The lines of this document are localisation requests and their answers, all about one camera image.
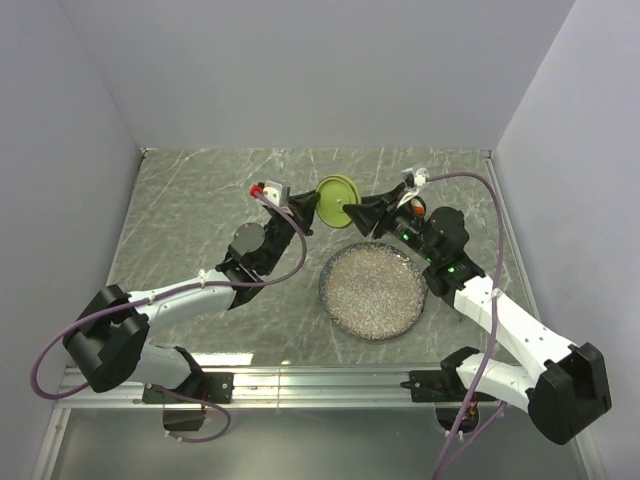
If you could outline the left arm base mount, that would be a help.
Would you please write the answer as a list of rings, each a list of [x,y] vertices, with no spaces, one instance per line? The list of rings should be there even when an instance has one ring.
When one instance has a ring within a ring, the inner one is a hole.
[[[231,402],[234,374],[204,372],[182,347],[144,347],[132,378],[144,383],[144,404],[165,407],[182,403],[198,407],[191,410],[163,410],[165,434],[179,442],[197,444],[213,441],[225,435],[231,426],[231,414],[224,406]],[[225,424],[221,430],[203,438],[184,437],[184,432],[197,432],[202,428],[209,409],[224,415]]]

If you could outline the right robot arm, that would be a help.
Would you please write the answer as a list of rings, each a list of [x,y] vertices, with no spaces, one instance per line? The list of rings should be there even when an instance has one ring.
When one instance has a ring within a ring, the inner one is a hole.
[[[465,347],[441,364],[442,391],[465,398],[474,388],[526,412],[548,440],[564,445],[607,413],[611,395],[605,360],[589,342],[577,345],[527,313],[466,254],[461,211],[431,214],[416,193],[401,187],[347,204],[343,212],[364,236],[390,234],[427,261],[428,290],[474,321],[517,361],[485,359]]]

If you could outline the aluminium frame rail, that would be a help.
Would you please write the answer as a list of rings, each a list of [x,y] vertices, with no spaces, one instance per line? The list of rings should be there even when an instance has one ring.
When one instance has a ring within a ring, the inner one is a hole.
[[[435,365],[340,365],[277,367],[211,367],[214,390],[222,393],[215,402],[227,409],[332,409],[404,408],[436,405],[454,407],[461,397],[415,393],[412,371],[434,372]],[[58,409],[192,409],[177,400],[137,382],[125,382],[106,393],[87,388],[57,400]]]

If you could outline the speckled ceramic plate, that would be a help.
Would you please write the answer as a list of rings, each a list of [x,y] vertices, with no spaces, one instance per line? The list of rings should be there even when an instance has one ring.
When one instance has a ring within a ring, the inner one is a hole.
[[[428,288],[403,252],[381,242],[361,242],[327,261],[319,276],[319,297],[341,330],[364,340],[386,341],[415,325]]]

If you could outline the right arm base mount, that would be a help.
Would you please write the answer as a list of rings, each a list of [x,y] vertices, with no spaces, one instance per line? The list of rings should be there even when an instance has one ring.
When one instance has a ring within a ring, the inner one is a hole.
[[[410,391],[413,403],[436,404],[436,420],[446,433],[453,427],[458,408],[443,407],[443,404],[461,403],[467,392],[455,368],[461,366],[463,360],[477,353],[478,350],[473,347],[463,347],[442,360],[439,370],[412,370],[408,373],[408,379],[400,383],[401,388]],[[476,392],[472,396],[458,428],[457,435],[460,439],[469,436],[479,426],[479,403],[494,401],[494,397],[485,393]]]

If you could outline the beige metal lunch container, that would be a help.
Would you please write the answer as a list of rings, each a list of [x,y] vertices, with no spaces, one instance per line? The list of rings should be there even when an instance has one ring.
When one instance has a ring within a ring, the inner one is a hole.
[[[414,198],[412,198],[409,202],[408,202],[408,207],[410,209],[410,211],[412,212],[413,215],[415,215],[416,217],[420,217],[420,218],[424,218],[426,215],[426,204],[424,203],[424,201],[416,196]]]

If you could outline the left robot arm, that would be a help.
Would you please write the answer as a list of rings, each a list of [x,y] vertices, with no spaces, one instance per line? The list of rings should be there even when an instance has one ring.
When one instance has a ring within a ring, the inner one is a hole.
[[[272,277],[293,238],[311,235],[316,205],[311,191],[292,196],[279,207],[260,191],[258,200],[269,221],[241,225],[224,260],[197,277],[147,291],[103,288],[84,310],[62,343],[96,393],[126,381],[159,385],[178,401],[201,391],[204,374],[183,347],[158,347],[149,336],[205,313],[219,313],[251,301],[265,287],[288,280]]]

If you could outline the green round lid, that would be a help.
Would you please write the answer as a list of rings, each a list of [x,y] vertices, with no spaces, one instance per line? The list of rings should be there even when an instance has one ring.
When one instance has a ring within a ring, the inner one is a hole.
[[[341,174],[329,175],[319,182],[316,192],[320,195],[316,204],[316,215],[325,225],[333,229],[343,229],[352,223],[343,207],[360,204],[361,195],[350,178]]]

